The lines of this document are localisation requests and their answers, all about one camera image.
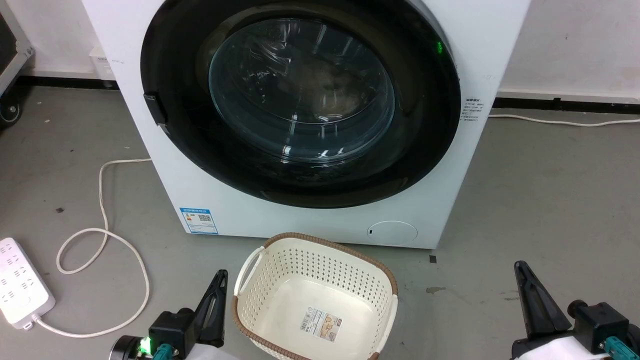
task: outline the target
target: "brown basket rim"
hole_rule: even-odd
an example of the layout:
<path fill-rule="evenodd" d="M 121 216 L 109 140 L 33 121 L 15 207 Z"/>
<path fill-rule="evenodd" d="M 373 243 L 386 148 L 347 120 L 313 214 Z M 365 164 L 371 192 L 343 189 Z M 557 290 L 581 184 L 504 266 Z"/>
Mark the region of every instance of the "brown basket rim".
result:
<path fill-rule="evenodd" d="M 375 265 L 377 268 L 379 268 L 380 270 L 382 270 L 385 275 L 387 275 L 389 282 L 391 283 L 391 289 L 392 289 L 392 293 L 393 295 L 398 294 L 398 285 L 397 285 L 397 281 L 396 281 L 396 277 L 394 277 L 394 274 L 391 272 L 391 270 L 389 270 L 389 268 L 387 268 L 383 263 L 374 260 L 358 251 L 355 251 L 353 249 L 350 249 L 346 246 L 340 245 L 338 243 L 334 243 L 332 241 L 328 241 L 322 238 L 317 238 L 315 236 L 311 236 L 311 235 L 307 235 L 307 234 L 302 234 L 302 233 L 282 233 L 282 234 L 278 234 L 276 236 L 273 236 L 271 238 L 269 238 L 266 243 L 264 243 L 264 248 L 268 248 L 270 245 L 272 245 L 274 242 L 278 241 L 278 240 L 282 240 L 282 239 L 286 239 L 286 238 L 296 238 L 296 239 L 300 239 L 300 240 L 305 240 L 305 241 L 311 241 L 313 243 L 318 243 L 320 245 L 324 245 L 327 247 L 331 247 L 333 249 L 336 250 L 340 250 L 342 252 L 346 252 L 349 255 L 355 256 L 358 259 L 364 260 L 368 263 L 371 263 L 373 265 Z M 234 318 L 234 322 L 236 323 L 236 326 L 238 326 L 238 329 L 240 330 L 240 332 L 242 332 L 245 336 L 247 336 L 248 338 L 250 338 L 251 340 L 271 349 L 272 351 L 275 351 L 279 354 L 282 354 L 284 356 L 287 356 L 293 360 L 311 360 L 307 357 L 295 354 L 294 352 L 288 351 L 287 349 L 284 349 L 282 347 L 279 347 L 278 345 L 275 345 L 274 343 L 265 340 L 264 338 L 260 337 L 258 334 L 254 333 L 253 331 L 247 329 L 242 322 L 240 321 L 240 316 L 238 315 L 238 297 L 234 295 L 233 297 L 233 301 L 232 301 L 232 311 L 231 311 L 233 318 Z M 369 360 L 377 360 L 378 357 L 380 356 L 380 353 L 378 352 L 374 352 L 373 354 L 371 354 L 371 356 L 369 356 Z"/>

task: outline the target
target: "laundry basket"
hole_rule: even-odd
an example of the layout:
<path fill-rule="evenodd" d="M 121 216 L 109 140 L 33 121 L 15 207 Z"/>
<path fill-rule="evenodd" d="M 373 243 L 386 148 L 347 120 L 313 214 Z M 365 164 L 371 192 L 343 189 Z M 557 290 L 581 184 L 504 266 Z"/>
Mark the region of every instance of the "laundry basket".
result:
<path fill-rule="evenodd" d="M 278 359 L 375 360 L 396 317 L 397 283 L 357 251 L 284 233 L 246 260 L 232 306 L 240 331 Z"/>

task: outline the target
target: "washing machine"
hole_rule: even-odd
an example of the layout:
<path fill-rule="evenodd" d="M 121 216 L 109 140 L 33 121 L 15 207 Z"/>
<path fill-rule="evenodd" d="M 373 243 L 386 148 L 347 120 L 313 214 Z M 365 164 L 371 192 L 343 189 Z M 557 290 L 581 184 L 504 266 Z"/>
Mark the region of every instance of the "washing machine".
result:
<path fill-rule="evenodd" d="M 185 231 L 433 249 L 529 0 L 84 6 Z"/>

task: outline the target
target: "white cable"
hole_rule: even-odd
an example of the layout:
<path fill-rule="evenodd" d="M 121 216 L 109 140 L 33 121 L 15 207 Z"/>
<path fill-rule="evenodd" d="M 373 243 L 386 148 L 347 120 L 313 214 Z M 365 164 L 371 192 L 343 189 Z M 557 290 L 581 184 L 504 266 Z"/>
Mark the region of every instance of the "white cable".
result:
<path fill-rule="evenodd" d="M 129 243 L 127 240 L 125 240 L 125 239 L 121 238 L 120 236 L 118 236 L 118 235 L 112 233 L 111 231 L 109 231 L 109 221 L 107 220 L 107 213 L 104 210 L 104 203 L 102 201 L 102 172 L 104 171 L 104 169 L 107 166 L 112 165 L 112 164 L 120 164 L 120 163 L 141 163 L 141 162 L 144 162 L 144 161 L 151 161 L 151 159 L 114 160 L 114 161 L 109 161 L 108 163 L 104 164 L 100 168 L 100 173 L 98 175 L 98 198 L 100 199 L 100 210 L 102 211 L 102 218 L 104 219 L 104 229 L 99 229 L 97 227 L 90 227 L 88 229 L 80 230 L 77 233 L 75 233 L 72 236 L 70 236 L 69 239 L 67 239 L 62 244 L 62 246 L 60 247 L 60 250 L 58 251 L 58 255 L 56 256 L 56 266 L 58 267 L 58 270 L 63 274 L 75 274 L 77 272 L 80 272 L 80 271 L 84 270 L 87 266 L 89 266 L 89 265 L 91 265 L 91 263 L 93 263 L 93 260 L 95 260 L 98 256 L 100 256 L 100 253 L 104 249 L 104 246 L 107 244 L 107 239 L 110 236 L 112 238 L 120 240 L 124 245 L 129 247 L 131 249 L 131 251 L 133 251 L 133 253 L 136 256 L 136 258 L 138 259 L 138 261 L 140 262 L 140 268 L 142 269 L 142 275 L 145 278 L 145 300 L 142 301 L 142 305 L 136 311 L 136 313 L 133 314 L 132 317 L 130 317 L 124 323 L 121 323 L 120 325 L 114 326 L 114 327 L 112 327 L 110 329 L 106 329 L 106 330 L 99 331 L 99 332 L 94 332 L 92 334 L 73 334 L 71 332 L 66 332 L 66 331 L 62 331 L 62 330 L 56 329 L 55 327 L 52 327 L 51 325 L 47 325 L 44 321 L 42 321 L 42 319 L 39 316 L 34 315 L 33 320 L 36 323 L 40 324 L 45 329 L 47 329 L 49 331 L 52 331 L 52 332 L 55 332 L 56 334 L 59 334 L 59 335 L 62 335 L 62 336 L 68 336 L 69 338 L 81 338 L 81 339 L 82 338 L 94 338 L 96 336 L 105 335 L 105 334 L 108 334 L 110 332 L 122 329 L 123 327 L 129 325 L 133 320 L 135 320 L 138 317 L 138 315 L 140 315 L 140 313 L 142 313 L 142 311 L 144 310 L 145 306 L 147 306 L 147 302 L 149 301 L 150 286 L 149 286 L 149 276 L 147 275 L 147 269 L 145 268 L 145 264 L 142 261 L 142 257 L 140 256 L 140 254 L 138 253 L 136 248 L 133 247 L 133 245 L 131 245 L 131 243 Z M 67 245 L 69 244 L 69 242 L 71 242 L 71 240 L 76 238 L 76 236 L 78 236 L 78 235 L 81 235 L 81 234 L 84 234 L 84 233 L 89 233 L 89 232 L 92 232 L 92 231 L 104 234 L 104 237 L 102 239 L 102 244 L 98 248 L 98 251 L 83 266 L 80 266 L 79 268 L 77 268 L 75 270 L 65 270 L 65 269 L 63 269 L 62 266 L 60 265 L 60 257 L 62 256 L 62 253 L 65 251 L 65 248 L 67 248 Z"/>
<path fill-rule="evenodd" d="M 613 124 L 632 124 L 635 122 L 640 122 L 640 119 L 632 119 L 632 120 L 613 120 L 613 121 L 606 121 L 606 122 L 598 122 L 596 124 L 583 124 L 580 122 L 540 120 L 540 119 L 534 119 L 530 117 L 513 115 L 513 114 L 495 114 L 495 115 L 489 115 L 489 117 L 510 117 L 510 118 L 520 119 L 520 120 L 541 122 L 542 124 L 559 124 L 559 125 L 581 126 L 581 127 L 596 127 L 596 126 L 605 126 L 605 125 L 613 125 Z"/>

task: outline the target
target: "washing machine door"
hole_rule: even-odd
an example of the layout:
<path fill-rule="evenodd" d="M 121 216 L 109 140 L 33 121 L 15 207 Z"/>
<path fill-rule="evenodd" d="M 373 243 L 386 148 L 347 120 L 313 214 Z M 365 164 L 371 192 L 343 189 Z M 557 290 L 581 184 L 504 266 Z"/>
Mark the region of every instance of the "washing machine door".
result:
<path fill-rule="evenodd" d="M 169 0 L 141 54 L 155 121 L 216 179 L 345 208 L 442 159 L 460 86 L 434 19 L 399 0 Z"/>

